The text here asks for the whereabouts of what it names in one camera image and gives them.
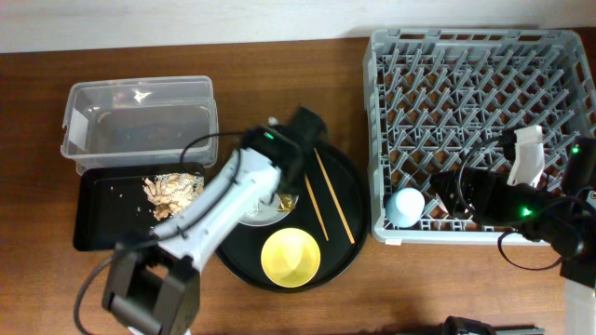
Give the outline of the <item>blue cup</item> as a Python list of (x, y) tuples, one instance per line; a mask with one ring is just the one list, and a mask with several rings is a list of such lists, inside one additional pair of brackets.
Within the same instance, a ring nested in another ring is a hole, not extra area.
[(386, 202), (386, 217), (398, 228), (410, 228), (421, 218), (425, 207), (424, 196), (414, 188), (404, 188)]

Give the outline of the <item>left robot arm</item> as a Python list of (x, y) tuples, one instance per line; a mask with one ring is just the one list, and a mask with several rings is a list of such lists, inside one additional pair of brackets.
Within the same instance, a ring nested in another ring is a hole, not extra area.
[(142, 334), (184, 334), (198, 314), (210, 256), (255, 202), (296, 192), (325, 130), (316, 113), (299, 107), (285, 125), (242, 133), (230, 160), (196, 200), (158, 224), (147, 241), (116, 247), (103, 309)]

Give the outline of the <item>yellow bowl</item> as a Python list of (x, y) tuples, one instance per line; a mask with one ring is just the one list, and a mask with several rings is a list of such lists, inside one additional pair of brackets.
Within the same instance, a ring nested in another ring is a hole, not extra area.
[(265, 275), (283, 288), (299, 288), (317, 274), (321, 254), (316, 239), (306, 231), (285, 228), (271, 234), (261, 251)]

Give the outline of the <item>gold brown wrapper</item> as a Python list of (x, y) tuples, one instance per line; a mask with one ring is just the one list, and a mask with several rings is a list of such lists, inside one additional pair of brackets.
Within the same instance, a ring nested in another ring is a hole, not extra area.
[(278, 212), (291, 212), (296, 208), (298, 195), (279, 194)]

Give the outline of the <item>grey round plate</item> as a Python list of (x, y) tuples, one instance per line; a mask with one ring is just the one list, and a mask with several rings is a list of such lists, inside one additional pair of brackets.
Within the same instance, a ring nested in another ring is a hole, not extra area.
[(271, 201), (258, 200), (251, 210), (238, 219), (238, 222), (250, 227), (263, 227), (285, 219), (291, 212), (278, 212), (278, 195), (275, 194)]

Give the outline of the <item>wooden chopstick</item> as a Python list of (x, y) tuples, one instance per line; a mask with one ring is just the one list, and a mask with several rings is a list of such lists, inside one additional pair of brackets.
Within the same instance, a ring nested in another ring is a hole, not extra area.
[(322, 159), (320, 157), (320, 154), (318, 153), (318, 150), (317, 149), (314, 149), (314, 152), (315, 152), (316, 158), (318, 160), (318, 165), (320, 167), (321, 173), (323, 175), (323, 178), (324, 178), (324, 180), (325, 180), (325, 182), (327, 184), (328, 190), (329, 190), (330, 195), (332, 197), (332, 201), (333, 201), (333, 203), (334, 203), (334, 205), (336, 207), (336, 210), (338, 212), (338, 215), (340, 217), (340, 220), (341, 220), (341, 222), (342, 222), (342, 224), (343, 224), (343, 226), (345, 228), (345, 233), (346, 233), (346, 235), (347, 235), (347, 237), (348, 237), (348, 239), (350, 241), (350, 244), (354, 245), (355, 244), (355, 238), (354, 238), (354, 236), (353, 236), (353, 234), (351, 232), (351, 229), (350, 229), (350, 227), (348, 225), (347, 219), (345, 217), (345, 213), (344, 213), (344, 211), (343, 211), (343, 209), (341, 207), (341, 204), (340, 204), (340, 202), (338, 200), (338, 197), (336, 195), (336, 192), (334, 190), (334, 187), (332, 186), (332, 182), (331, 182), (331, 179), (330, 179), (330, 177), (328, 175), (327, 169), (325, 168), (325, 166), (324, 166), (324, 164), (322, 162)]
[(307, 190), (307, 192), (309, 194), (309, 197), (311, 199), (311, 202), (312, 202), (312, 205), (313, 205), (313, 209), (315, 210), (316, 216), (318, 218), (318, 222), (319, 222), (321, 231), (322, 231), (322, 233), (323, 233), (323, 235), (325, 237), (325, 240), (326, 241), (329, 241), (330, 239), (329, 239), (329, 236), (328, 236), (328, 233), (327, 233), (327, 229), (326, 229), (324, 220), (322, 219), (322, 216), (321, 216), (321, 213), (320, 213), (320, 209), (319, 209), (319, 206), (318, 206), (318, 201), (317, 201), (317, 199), (315, 197), (315, 194), (314, 194), (312, 185), (311, 185), (310, 180), (308, 179), (308, 176), (307, 175), (305, 175), (305, 186), (306, 186), (306, 190)]

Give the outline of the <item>food scraps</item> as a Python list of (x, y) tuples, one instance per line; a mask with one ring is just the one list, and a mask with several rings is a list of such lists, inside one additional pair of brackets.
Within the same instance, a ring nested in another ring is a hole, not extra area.
[(158, 221), (178, 215), (204, 190), (204, 178), (188, 173), (157, 175), (143, 180), (142, 187)]

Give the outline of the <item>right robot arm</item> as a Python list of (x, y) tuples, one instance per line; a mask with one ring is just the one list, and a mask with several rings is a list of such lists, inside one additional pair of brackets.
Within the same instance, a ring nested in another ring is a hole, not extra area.
[(595, 140), (574, 141), (562, 178), (562, 192), (554, 194), (528, 184), (509, 185), (503, 173), (469, 167), (471, 157), (491, 143), (504, 146), (507, 158), (519, 158), (514, 146), (519, 136), (507, 131), (474, 145), (462, 166), (431, 175), (429, 182), (448, 214), (463, 219), (467, 214), (481, 226), (505, 227), (497, 239), (502, 250), (513, 233), (532, 242), (544, 241), (559, 254), (551, 266), (560, 276), (595, 288)]

